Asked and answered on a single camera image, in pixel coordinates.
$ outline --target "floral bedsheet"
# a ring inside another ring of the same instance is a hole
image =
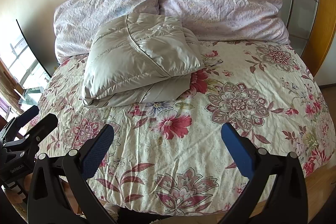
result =
[[[328,107],[305,64],[288,45],[271,42],[200,42],[205,68],[176,101],[124,107],[82,107],[87,55],[56,70],[40,114],[59,119],[40,152],[65,155],[113,126],[115,139],[88,183],[98,198],[139,212],[168,215],[227,211],[244,189],[221,139],[230,122],[256,147],[299,155],[309,175],[335,150]],[[272,186],[268,182],[262,198]]]

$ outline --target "silver bolt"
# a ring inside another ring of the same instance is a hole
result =
[[[295,152],[289,152],[289,155],[293,158],[296,159],[297,158],[297,154]]]
[[[260,154],[260,155],[266,155],[267,154],[267,150],[265,149],[265,148],[259,148],[258,149],[258,153]]]
[[[77,155],[77,150],[76,149],[71,149],[70,151],[69,151],[69,156],[71,156],[71,157],[73,157],[73,156],[75,156],[75,155]]]
[[[46,153],[39,154],[39,160],[43,160],[46,156]]]

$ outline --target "quilted fabric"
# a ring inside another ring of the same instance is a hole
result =
[[[157,5],[158,0],[67,0],[54,15],[57,59],[89,53],[103,24],[130,13],[158,14]]]
[[[289,44],[281,6],[282,0],[159,0],[160,15],[179,17],[199,40]]]
[[[175,100],[204,67],[193,33],[174,17],[130,14],[103,25],[91,46],[84,106]]]
[[[200,41],[205,68],[192,73],[176,101],[84,108],[87,55],[56,70],[42,94],[40,114],[58,127],[39,153],[65,155],[110,124],[115,138],[88,183],[98,198],[139,212],[194,215],[227,211],[248,180],[235,168],[221,125],[271,154],[296,152],[305,176],[335,150],[335,128],[319,87],[288,45]],[[270,193],[269,180],[262,196]]]

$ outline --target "folded jacket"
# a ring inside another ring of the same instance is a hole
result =
[[[194,34],[175,17],[129,14],[93,40],[82,86],[87,107],[175,100],[204,67]]]

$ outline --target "mattress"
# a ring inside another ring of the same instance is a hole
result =
[[[65,155],[105,124],[115,139],[88,183],[105,201],[139,212],[199,215],[225,212],[244,190],[221,139],[230,122],[271,154],[299,156],[305,176],[335,150],[335,128],[309,70],[288,45],[200,41],[205,68],[176,101],[123,107],[82,106],[87,55],[63,62],[39,101],[33,126],[54,113],[58,127],[40,145]],[[260,200],[270,193],[271,177]]]

